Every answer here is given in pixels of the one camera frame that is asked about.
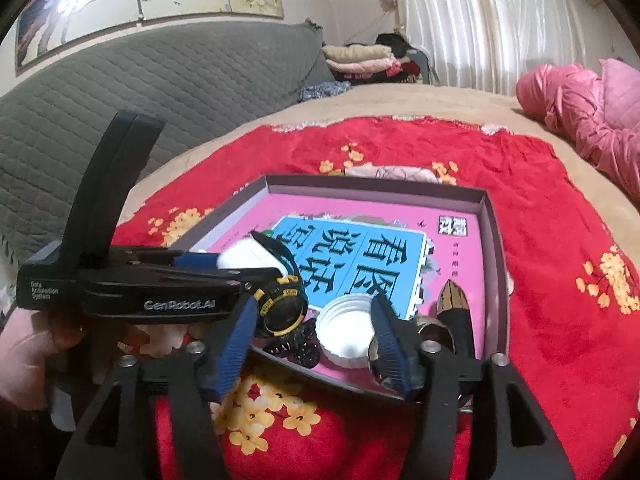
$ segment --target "red blanket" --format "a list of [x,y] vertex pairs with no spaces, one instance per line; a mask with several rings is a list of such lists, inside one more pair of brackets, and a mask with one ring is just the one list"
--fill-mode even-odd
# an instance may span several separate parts
[[[596,479],[638,417],[638,274],[542,140],[505,131],[486,136],[474,126],[430,118],[359,118],[286,133],[263,126],[159,191],[114,242],[170,244],[262,174],[325,173],[345,162],[442,172],[440,163],[450,184],[488,190],[515,281],[510,355],[577,477]],[[371,404],[260,368],[247,373],[223,415],[214,407],[235,478],[398,477],[413,431],[412,406]],[[161,460],[165,480],[174,480],[166,415],[161,402]],[[468,437],[468,430],[460,433],[452,478],[463,478]]]

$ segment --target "gray quilted headboard cover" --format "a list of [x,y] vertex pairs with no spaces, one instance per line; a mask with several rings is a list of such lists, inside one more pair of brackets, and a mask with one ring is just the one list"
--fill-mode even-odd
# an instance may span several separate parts
[[334,80],[321,46],[311,22],[174,25],[36,72],[0,98],[0,249],[20,264],[61,237],[84,170],[119,110],[167,123],[144,176],[295,104],[301,87]]

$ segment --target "pink blanket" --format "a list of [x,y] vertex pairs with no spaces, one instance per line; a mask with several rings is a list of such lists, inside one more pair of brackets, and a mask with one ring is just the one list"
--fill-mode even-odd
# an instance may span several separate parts
[[615,59],[600,64],[602,77],[578,64],[540,66],[522,76],[516,96],[640,206],[640,72]]

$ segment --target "black and yellow tape measure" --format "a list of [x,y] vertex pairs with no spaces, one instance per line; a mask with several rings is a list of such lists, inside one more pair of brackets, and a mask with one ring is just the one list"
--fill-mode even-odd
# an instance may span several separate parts
[[306,295],[299,277],[278,278],[254,292],[260,314],[260,332],[264,336],[281,337],[302,323],[308,310]]

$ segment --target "metal screw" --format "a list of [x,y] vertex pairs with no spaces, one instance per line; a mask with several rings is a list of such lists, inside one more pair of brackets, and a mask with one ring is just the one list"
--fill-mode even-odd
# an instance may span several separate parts
[[442,345],[437,341],[423,341],[420,344],[420,348],[423,352],[427,352],[427,354],[437,354],[442,350]]
[[510,362],[507,354],[494,354],[491,356],[491,361],[498,366],[506,366]]
[[135,366],[137,362],[138,362],[138,359],[136,358],[135,355],[127,354],[127,355],[123,355],[120,358],[120,362],[118,364],[123,368],[130,368],[132,366]]
[[193,341],[187,345],[187,352],[190,354],[202,354],[207,346],[202,341]]

